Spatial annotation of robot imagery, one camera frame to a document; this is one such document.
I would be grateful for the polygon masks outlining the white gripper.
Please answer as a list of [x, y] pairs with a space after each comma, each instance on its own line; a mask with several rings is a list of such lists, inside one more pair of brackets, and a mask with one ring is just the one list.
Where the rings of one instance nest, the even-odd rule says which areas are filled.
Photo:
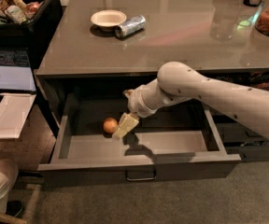
[[136, 89], [123, 92], [123, 95], [128, 99], [127, 107], [131, 113], [121, 115], [118, 126], [112, 134], [113, 138], [122, 139], [139, 123], [139, 118], [147, 118], [156, 112], [156, 109], [151, 109], [144, 101], [143, 94], [145, 90], [146, 86], [141, 85]]

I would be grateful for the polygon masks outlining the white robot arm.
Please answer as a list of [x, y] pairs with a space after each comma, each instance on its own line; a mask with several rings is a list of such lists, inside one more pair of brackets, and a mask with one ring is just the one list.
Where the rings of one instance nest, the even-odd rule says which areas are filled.
[[162, 65], [154, 80], [125, 95], [129, 111], [113, 133], [118, 139], [158, 109], [195, 99], [269, 140], [269, 91], [205, 77], [184, 63]]

